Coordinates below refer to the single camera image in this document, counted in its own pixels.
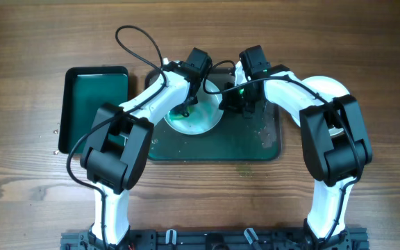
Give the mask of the green yellow sponge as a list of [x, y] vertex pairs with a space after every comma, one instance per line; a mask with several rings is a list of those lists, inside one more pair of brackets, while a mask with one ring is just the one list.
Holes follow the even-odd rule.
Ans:
[[188, 118], [194, 112], [194, 106], [174, 108], [169, 112], [169, 120], [180, 120]]

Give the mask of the white plate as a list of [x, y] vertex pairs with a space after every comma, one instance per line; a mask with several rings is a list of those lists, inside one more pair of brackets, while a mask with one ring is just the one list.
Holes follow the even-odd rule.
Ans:
[[198, 103], [193, 105], [194, 112], [188, 118], [169, 120], [169, 113], [167, 113], [164, 116], [166, 123], [175, 131], [185, 135], [199, 135], [211, 130], [224, 114], [224, 111], [219, 109], [222, 95], [207, 94], [203, 87], [200, 87], [197, 99]]

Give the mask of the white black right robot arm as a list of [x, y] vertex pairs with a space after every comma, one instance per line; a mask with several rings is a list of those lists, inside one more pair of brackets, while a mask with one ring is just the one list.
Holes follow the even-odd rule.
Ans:
[[284, 65], [251, 69], [238, 62], [232, 73], [229, 92], [242, 96], [254, 84], [299, 124], [303, 160], [315, 180], [302, 245], [324, 249], [340, 243], [347, 234], [344, 216], [350, 192], [373, 157], [358, 101], [332, 78], [316, 78], [312, 84]]

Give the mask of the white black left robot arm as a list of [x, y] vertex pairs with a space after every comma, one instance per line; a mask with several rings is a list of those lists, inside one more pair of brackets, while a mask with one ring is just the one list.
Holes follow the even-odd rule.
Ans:
[[141, 94], [98, 109], [91, 130], [79, 140], [85, 145], [80, 165], [97, 202], [90, 244], [116, 249], [124, 242], [128, 193], [144, 171], [154, 126], [171, 110], [192, 104], [210, 67], [210, 60], [170, 61]]

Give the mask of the black water tray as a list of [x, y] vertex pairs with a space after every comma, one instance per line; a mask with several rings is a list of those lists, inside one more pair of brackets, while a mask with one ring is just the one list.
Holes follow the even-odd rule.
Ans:
[[68, 154], [90, 131], [105, 103], [128, 100], [128, 70], [123, 66], [73, 67], [65, 74], [58, 150]]

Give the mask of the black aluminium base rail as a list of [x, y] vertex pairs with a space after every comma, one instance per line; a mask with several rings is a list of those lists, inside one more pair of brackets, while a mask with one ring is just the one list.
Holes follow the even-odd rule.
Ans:
[[[60, 249], [104, 249], [102, 240], [95, 239], [89, 231], [63, 233]], [[126, 241], [119, 247], [110, 244], [108, 249], [306, 249], [302, 228], [280, 228], [278, 230], [240, 231], [167, 231], [130, 230]], [[343, 240], [325, 249], [370, 249], [366, 228], [347, 228]]]

